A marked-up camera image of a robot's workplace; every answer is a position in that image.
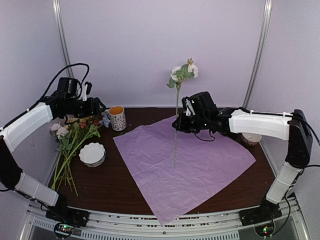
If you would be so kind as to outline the pink white fake rose stem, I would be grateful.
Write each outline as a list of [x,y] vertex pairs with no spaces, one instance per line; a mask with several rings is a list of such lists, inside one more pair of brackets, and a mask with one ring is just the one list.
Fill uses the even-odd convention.
[[61,122],[54,123],[50,128],[50,134],[55,137],[59,143],[59,154],[53,175],[51,188],[58,191],[61,184],[69,185],[69,188],[75,192],[78,197],[78,191],[75,179],[72,176],[71,160],[75,156],[76,141],[78,137],[79,124],[77,122],[68,122],[62,125]]

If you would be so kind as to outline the purple wrapping paper sheet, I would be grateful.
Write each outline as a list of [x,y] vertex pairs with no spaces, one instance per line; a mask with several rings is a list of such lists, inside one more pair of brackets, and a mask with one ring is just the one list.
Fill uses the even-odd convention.
[[255,163],[242,145],[220,133],[176,132],[174,116],[114,137],[152,213],[166,225],[201,205]]

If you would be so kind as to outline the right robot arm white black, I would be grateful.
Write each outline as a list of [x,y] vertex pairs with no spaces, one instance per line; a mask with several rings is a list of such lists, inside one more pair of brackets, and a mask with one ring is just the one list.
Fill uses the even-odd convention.
[[172,127],[183,133],[198,134],[202,130],[224,135],[253,134],[287,142],[287,154],[275,180],[265,194],[262,206],[256,210],[259,220],[268,220],[276,205],[285,197],[302,171],[308,166],[313,145],[303,111],[268,113],[247,110],[242,107],[221,109],[185,107],[177,115]]

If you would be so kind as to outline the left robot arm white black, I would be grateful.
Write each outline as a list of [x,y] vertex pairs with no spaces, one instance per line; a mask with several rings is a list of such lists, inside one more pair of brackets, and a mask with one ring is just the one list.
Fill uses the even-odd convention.
[[53,148],[42,132],[43,126],[64,116],[75,118],[97,115],[106,106],[97,97],[87,100],[44,96],[0,132],[0,182],[9,191],[36,200],[49,208],[61,222],[72,218],[67,200],[44,185],[38,171],[45,170],[54,160]]

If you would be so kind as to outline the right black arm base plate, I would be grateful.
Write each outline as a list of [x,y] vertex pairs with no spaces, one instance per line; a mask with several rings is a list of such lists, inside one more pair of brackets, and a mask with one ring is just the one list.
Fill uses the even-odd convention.
[[274,218],[279,218],[283,214],[280,209],[269,209],[266,207],[254,207],[244,209],[239,212],[239,217],[242,226],[256,225],[267,221],[272,221]]

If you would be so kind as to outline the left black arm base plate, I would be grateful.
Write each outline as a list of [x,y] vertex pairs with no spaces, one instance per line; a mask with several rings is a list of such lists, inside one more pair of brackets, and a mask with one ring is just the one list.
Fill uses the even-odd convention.
[[45,217],[74,227],[86,227],[89,215],[88,211],[68,207],[67,210],[63,211],[49,209]]

